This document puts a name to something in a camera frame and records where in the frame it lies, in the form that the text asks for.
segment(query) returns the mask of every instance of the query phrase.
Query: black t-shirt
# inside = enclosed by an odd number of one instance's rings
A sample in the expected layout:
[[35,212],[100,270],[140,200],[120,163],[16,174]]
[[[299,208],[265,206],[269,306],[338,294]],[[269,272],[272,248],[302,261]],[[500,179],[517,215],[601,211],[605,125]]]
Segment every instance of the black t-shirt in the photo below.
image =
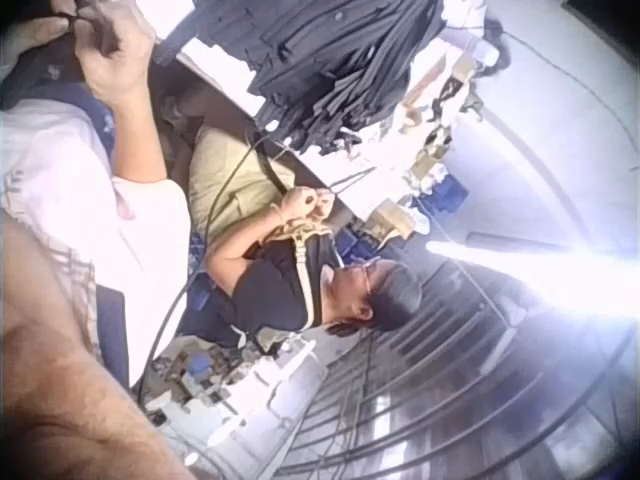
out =
[[[322,267],[340,266],[330,235],[314,235],[307,246],[307,270],[314,301],[314,324],[322,320],[320,277]],[[307,322],[304,294],[298,278],[293,242],[269,242],[249,255],[254,261],[240,277],[233,296],[215,289],[201,310],[187,310],[180,327],[183,335],[196,335],[222,346],[235,347],[239,335],[230,325],[253,336],[262,327],[300,331]]]

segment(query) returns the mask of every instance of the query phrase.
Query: white shirt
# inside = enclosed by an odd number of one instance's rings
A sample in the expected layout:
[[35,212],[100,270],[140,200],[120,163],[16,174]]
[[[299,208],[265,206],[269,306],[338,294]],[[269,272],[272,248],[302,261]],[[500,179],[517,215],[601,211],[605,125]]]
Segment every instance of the white shirt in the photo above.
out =
[[[91,265],[95,284],[122,292],[133,385],[187,279],[185,195],[170,180],[137,184],[113,177],[91,121],[75,106],[23,100],[0,119],[2,207],[45,245],[64,245]],[[158,352],[173,337],[185,302],[174,311]],[[95,304],[88,308],[95,311]]]

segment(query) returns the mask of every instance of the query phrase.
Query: cord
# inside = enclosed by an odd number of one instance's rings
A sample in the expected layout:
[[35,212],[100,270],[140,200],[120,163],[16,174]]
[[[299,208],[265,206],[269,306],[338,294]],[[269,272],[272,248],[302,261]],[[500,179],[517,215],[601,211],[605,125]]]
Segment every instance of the cord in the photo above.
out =
[[[153,361],[153,358],[155,356],[156,350],[158,348],[158,344],[160,343],[160,339],[162,338],[162,334],[166,330],[167,324],[169,323],[169,320],[171,319],[171,316],[173,315],[174,310],[178,306],[178,302],[180,302],[180,300],[182,299],[182,296],[187,292],[187,290],[189,290],[189,287],[191,287],[191,285],[193,284],[194,280],[196,279],[196,277],[200,273],[200,268],[202,267],[202,265],[205,262],[206,252],[207,252],[207,248],[209,246],[209,231],[211,229],[211,225],[212,225],[213,220],[214,220],[213,212],[215,211],[216,207],[218,206],[218,202],[220,201],[220,198],[222,198],[222,194],[224,193],[224,191],[229,186],[229,183],[231,183],[231,180],[233,180],[233,178],[236,176],[236,174],[238,173],[238,170],[240,170],[240,167],[242,167],[242,165],[247,160],[247,158],[249,158],[249,155],[251,154],[251,152],[253,152],[260,144],[262,144],[268,138],[269,138],[268,134],[264,135],[256,143],[252,144],[249,147],[249,149],[244,154],[244,156],[240,159],[240,161],[235,166],[235,168],[233,169],[233,171],[231,172],[229,177],[227,177],[227,179],[225,180],[224,184],[220,188],[220,191],[218,192],[218,194],[216,195],[215,199],[211,203],[211,208],[209,209],[209,215],[207,216],[207,223],[206,223],[206,227],[205,227],[205,239],[204,239],[204,242],[205,242],[204,243],[204,252],[205,252],[205,254],[203,255],[203,257],[198,262],[198,265],[194,269],[193,273],[187,278],[186,283],[180,289],[180,291],[178,292],[178,295],[176,295],[176,297],[174,298],[173,302],[171,303],[171,306],[169,307],[169,310],[167,310],[167,313],[165,314],[164,319],[162,320],[162,323],[160,324],[160,329],[158,330],[158,333],[156,334],[156,337],[153,340],[153,344],[151,345],[151,350],[149,351],[149,355],[147,356],[147,360],[145,361],[145,364],[144,364],[144,369],[142,370],[142,377],[140,378],[140,385],[138,387],[137,402],[138,402],[138,406],[140,408],[144,409],[143,400],[144,400],[144,390],[145,390],[146,383],[147,383],[147,372],[149,371],[149,367],[151,366],[151,362]],[[278,154],[277,157],[279,157],[280,155],[282,155],[286,151],[287,151],[286,149],[283,150],[282,152],[280,152]]]
[[[473,30],[492,30],[492,27],[490,26],[478,26],[478,27],[446,27],[450,30],[466,30],[466,31],[473,31]],[[539,50],[537,50],[535,47],[533,47],[530,43],[526,42],[525,40],[521,39],[520,37],[518,37],[517,35],[514,35],[511,32],[507,32],[506,30],[503,30],[502,32],[503,35],[506,35],[507,37],[511,38],[512,40],[515,40],[518,44],[520,44],[521,46],[525,47],[527,50],[529,50],[531,53],[533,53],[535,56],[537,56],[540,60],[542,60],[543,62],[545,62],[547,65],[549,65],[550,67],[554,68],[555,70],[559,71],[560,73],[564,74],[565,76],[567,76],[568,78],[570,78],[571,80],[573,80],[575,83],[577,83],[579,86],[581,86],[589,95],[591,95],[600,105],[602,105],[602,107],[605,108],[605,110],[607,110],[611,116],[616,120],[616,122],[618,123],[618,125],[620,126],[620,128],[622,128],[622,130],[625,132],[625,134],[627,135],[627,138],[629,139],[629,142],[631,143],[631,146],[633,147],[633,149],[637,152],[638,150],[638,145],[636,144],[636,141],[633,138],[633,134],[631,133],[631,131],[627,128],[627,126],[624,124],[624,122],[622,121],[622,119],[620,118],[620,116],[615,112],[615,110],[613,110],[613,108],[611,108],[589,85],[587,85],[586,83],[584,83],[582,80],[580,80],[578,77],[576,77],[574,74],[572,74],[571,72],[565,70],[564,68],[562,68],[560,65],[558,65],[557,63],[553,62],[552,60],[549,60],[547,57],[545,57],[542,53],[540,53]]]

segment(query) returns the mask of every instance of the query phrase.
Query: black cable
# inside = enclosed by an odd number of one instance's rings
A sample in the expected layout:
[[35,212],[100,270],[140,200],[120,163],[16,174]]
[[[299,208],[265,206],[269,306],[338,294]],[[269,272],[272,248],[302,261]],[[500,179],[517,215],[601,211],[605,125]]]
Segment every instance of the black cable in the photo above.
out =
[[151,362],[153,362],[153,358],[154,358],[154,355],[156,353],[156,349],[158,348],[158,344],[160,343],[160,339],[162,338],[162,334],[166,330],[167,324],[169,323],[169,320],[171,319],[171,315],[173,315],[173,311],[178,306],[178,302],[182,299],[182,296],[187,292],[187,290],[189,290],[189,287],[191,287],[191,285],[193,284],[193,281],[196,279],[196,277],[200,273],[200,267],[202,267],[202,265],[204,264],[205,259],[207,257],[207,247],[209,246],[209,230],[211,229],[211,224],[213,223],[213,220],[214,220],[213,212],[214,212],[216,206],[218,205],[218,202],[220,201],[220,198],[222,198],[222,194],[224,193],[224,191],[229,186],[229,183],[231,183],[231,180],[233,180],[233,177],[236,176],[236,174],[238,173],[238,170],[240,170],[240,167],[244,164],[244,162],[247,160],[247,158],[249,158],[249,155],[251,154],[251,152],[254,151],[260,144],[262,144],[262,142],[264,142],[268,138],[269,138],[268,135],[264,135],[256,143],[252,144],[249,147],[249,149],[247,150],[247,153],[245,153],[244,156],[240,159],[240,161],[235,166],[235,168],[233,169],[233,171],[231,172],[229,177],[225,180],[224,184],[220,188],[220,191],[216,195],[215,199],[211,203],[211,208],[209,209],[209,215],[207,216],[207,224],[206,224],[206,227],[205,227],[204,255],[200,259],[200,261],[198,262],[198,265],[194,269],[193,273],[187,279],[187,281],[184,284],[184,286],[180,289],[180,292],[178,292],[178,295],[176,295],[176,298],[171,303],[171,306],[169,307],[169,310],[167,310],[167,313],[164,316],[164,319],[162,320],[162,323],[160,324],[160,329],[158,330],[158,333],[156,334],[156,338],[153,340],[153,344],[151,345],[151,350],[149,351],[149,355],[147,356],[147,360],[145,361],[144,369],[142,370],[142,377],[140,377],[140,385],[138,386],[137,401],[138,401],[138,406],[140,406],[140,408],[142,408],[143,410],[144,410],[144,405],[143,405],[144,398],[143,397],[144,397],[144,389],[145,389],[146,383],[147,383],[147,372],[149,371],[149,367],[151,366]]
[[[466,30],[466,31],[477,31],[477,30],[491,30],[492,27],[489,26],[481,26],[481,27],[446,27],[449,30]],[[573,80],[575,83],[577,83],[579,86],[581,86],[589,95],[591,95],[600,105],[602,105],[602,107],[605,108],[605,110],[607,110],[611,116],[616,120],[616,122],[618,123],[618,125],[620,125],[620,127],[622,128],[622,130],[624,130],[625,134],[627,135],[627,138],[629,139],[629,142],[631,143],[631,146],[633,147],[633,149],[637,152],[638,150],[638,145],[635,141],[635,139],[633,138],[633,134],[631,133],[631,131],[627,128],[627,126],[624,124],[624,122],[622,121],[622,119],[620,118],[620,116],[615,112],[615,110],[613,110],[613,108],[611,108],[589,85],[587,85],[586,83],[584,83],[582,80],[580,80],[578,77],[576,77],[574,74],[572,74],[571,72],[565,70],[564,68],[562,68],[560,65],[558,65],[557,63],[553,62],[552,60],[549,60],[547,57],[545,57],[542,53],[540,53],[539,50],[537,50],[535,47],[533,47],[530,43],[528,43],[527,41],[521,39],[520,37],[518,37],[517,35],[514,35],[511,32],[507,32],[506,30],[504,30],[503,35],[506,35],[507,37],[515,40],[518,44],[520,44],[521,46],[525,47],[527,50],[529,50],[531,53],[533,53],[535,56],[537,56],[540,60],[542,60],[543,62],[545,62],[547,65],[549,65],[550,67],[554,68],[555,70],[559,71],[560,73],[562,73],[563,75],[565,75],[566,77],[570,78],[571,80]]]

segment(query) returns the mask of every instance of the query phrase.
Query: fabric bundle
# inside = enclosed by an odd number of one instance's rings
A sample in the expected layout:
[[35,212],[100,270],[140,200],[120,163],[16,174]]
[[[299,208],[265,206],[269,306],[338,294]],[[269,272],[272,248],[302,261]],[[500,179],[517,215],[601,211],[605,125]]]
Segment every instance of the fabric bundle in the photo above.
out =
[[444,26],[443,0],[195,3],[184,27],[195,20],[201,41],[256,72],[249,93],[266,98],[258,125],[277,120],[272,138],[290,137],[302,152],[311,145],[335,151],[357,141],[350,132],[389,116],[406,92],[411,61]]

